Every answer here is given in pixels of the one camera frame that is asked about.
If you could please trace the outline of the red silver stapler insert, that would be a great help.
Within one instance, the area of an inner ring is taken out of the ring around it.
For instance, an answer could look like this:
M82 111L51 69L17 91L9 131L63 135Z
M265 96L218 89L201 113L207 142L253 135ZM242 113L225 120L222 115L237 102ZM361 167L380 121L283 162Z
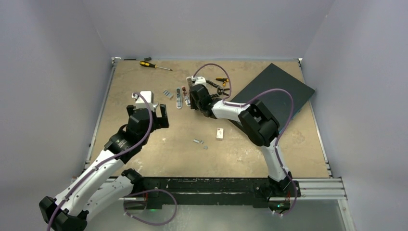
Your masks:
M181 87L181 90L182 90L182 93L183 93L183 98L184 98L185 104L186 104L188 107L190 107L190 106L191 106L191 101L190 101L189 95L188 95L188 93L187 93L186 87L185 87L185 86L182 86L182 87Z

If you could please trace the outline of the silver stapler magazine tray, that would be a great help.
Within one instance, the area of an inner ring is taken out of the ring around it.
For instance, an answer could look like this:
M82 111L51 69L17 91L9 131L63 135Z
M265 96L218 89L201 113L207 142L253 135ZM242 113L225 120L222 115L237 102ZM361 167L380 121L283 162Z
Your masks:
M176 108L182 108L181 88L176 88Z

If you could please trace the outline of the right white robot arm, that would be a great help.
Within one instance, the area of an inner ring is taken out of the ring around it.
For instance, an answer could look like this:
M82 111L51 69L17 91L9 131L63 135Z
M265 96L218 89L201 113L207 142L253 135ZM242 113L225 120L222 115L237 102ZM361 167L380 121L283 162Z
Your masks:
M271 92L285 93L290 99L290 110L282 130L279 122L258 98ZM269 89L246 103L232 103L220 98L212 98L207 88L198 84L190 88L191 107L204 116L213 119L227 119L239 122L249 140L262 148L268 167L270 189L274 195L281 196L289 189L289 184L296 187L289 168L280 154L279 141L293 116L294 102L292 95L284 89Z

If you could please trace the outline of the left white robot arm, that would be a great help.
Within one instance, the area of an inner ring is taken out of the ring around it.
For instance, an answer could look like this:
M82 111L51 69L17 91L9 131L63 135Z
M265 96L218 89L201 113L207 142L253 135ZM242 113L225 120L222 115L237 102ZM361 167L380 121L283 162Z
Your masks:
M64 191L55 197L44 197L39 208L51 231L83 231L88 223L106 207L123 196L137 197L143 192L143 177L126 169L106 184L113 173L123 167L147 144L150 133L168 128L166 105L127 107L128 123L119 128L101 150L95 161Z

